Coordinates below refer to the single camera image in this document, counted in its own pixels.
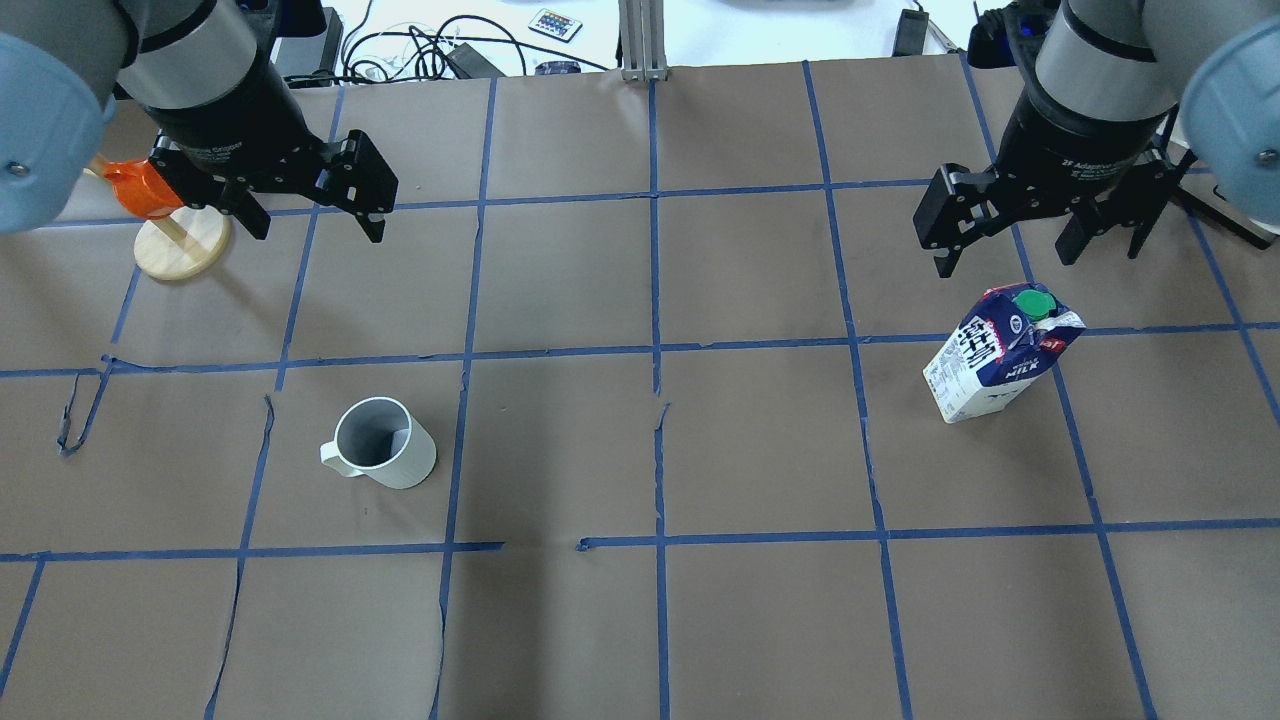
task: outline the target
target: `white floor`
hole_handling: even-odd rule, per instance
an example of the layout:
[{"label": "white floor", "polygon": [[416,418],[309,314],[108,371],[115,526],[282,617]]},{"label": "white floor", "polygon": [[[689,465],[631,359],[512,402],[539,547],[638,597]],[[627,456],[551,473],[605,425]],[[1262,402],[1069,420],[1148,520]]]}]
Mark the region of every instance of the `white floor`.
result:
[{"label": "white floor", "polygon": [[[353,28],[365,14],[369,0],[326,0]],[[974,8],[969,0],[922,0],[932,19],[956,45],[969,40]],[[979,0],[980,9],[1000,8],[1005,0]],[[667,0],[666,42],[671,65],[746,65],[795,60],[829,60],[840,58],[881,58],[890,55],[899,14],[913,8],[909,0]],[[538,35],[527,28],[529,20],[543,8],[582,22],[582,29],[564,44]],[[397,23],[417,23],[435,28],[452,15],[475,14],[492,18],[507,27],[516,38],[544,47],[553,47],[580,58],[614,67],[617,49],[618,6],[613,0],[372,0],[369,23],[361,35]],[[500,33],[475,20],[460,20],[449,32],[468,36]],[[404,38],[370,41],[360,56],[390,59],[411,50]],[[520,74],[516,54],[509,47],[489,45],[483,49],[507,74]],[[933,40],[927,53],[942,53]],[[527,54],[530,73],[549,54]]]}]

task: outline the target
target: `metal post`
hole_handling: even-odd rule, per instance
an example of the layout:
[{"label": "metal post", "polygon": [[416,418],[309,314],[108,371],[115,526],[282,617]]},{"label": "metal post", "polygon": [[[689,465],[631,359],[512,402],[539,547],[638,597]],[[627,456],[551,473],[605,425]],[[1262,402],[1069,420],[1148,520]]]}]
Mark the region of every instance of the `metal post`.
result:
[{"label": "metal post", "polygon": [[618,0],[622,79],[667,79],[667,50],[662,41],[662,0]]}]

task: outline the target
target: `wooden disc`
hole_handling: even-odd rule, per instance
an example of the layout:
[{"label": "wooden disc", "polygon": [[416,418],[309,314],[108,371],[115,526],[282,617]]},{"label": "wooden disc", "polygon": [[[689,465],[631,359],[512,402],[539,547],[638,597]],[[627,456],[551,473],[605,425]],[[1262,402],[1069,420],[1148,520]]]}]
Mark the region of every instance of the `wooden disc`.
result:
[{"label": "wooden disc", "polygon": [[169,218],[142,225],[133,241],[133,259],[157,281],[184,281],[218,261],[230,232],[230,220],[214,208],[179,208]]}]

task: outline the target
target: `mug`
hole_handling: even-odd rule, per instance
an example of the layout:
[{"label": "mug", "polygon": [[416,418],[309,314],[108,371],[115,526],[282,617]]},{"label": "mug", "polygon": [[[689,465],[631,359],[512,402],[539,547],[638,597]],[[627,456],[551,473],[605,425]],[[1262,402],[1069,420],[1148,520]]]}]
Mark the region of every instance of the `mug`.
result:
[{"label": "mug", "polygon": [[344,478],[369,475],[406,489],[435,466],[435,441],[390,397],[367,397],[342,414],[333,441],[320,446],[320,461]]}]

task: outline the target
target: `light blue joint cap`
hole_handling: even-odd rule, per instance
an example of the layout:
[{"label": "light blue joint cap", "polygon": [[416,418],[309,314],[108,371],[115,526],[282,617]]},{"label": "light blue joint cap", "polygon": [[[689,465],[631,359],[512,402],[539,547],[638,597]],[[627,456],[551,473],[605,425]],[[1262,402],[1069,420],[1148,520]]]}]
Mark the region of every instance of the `light blue joint cap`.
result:
[{"label": "light blue joint cap", "polygon": [[104,114],[70,68],[3,32],[0,97],[0,233],[8,233],[61,213],[115,105]]},{"label": "light blue joint cap", "polygon": [[1280,224],[1280,15],[1219,47],[1187,83],[1183,122],[1222,193],[1249,217]]}]

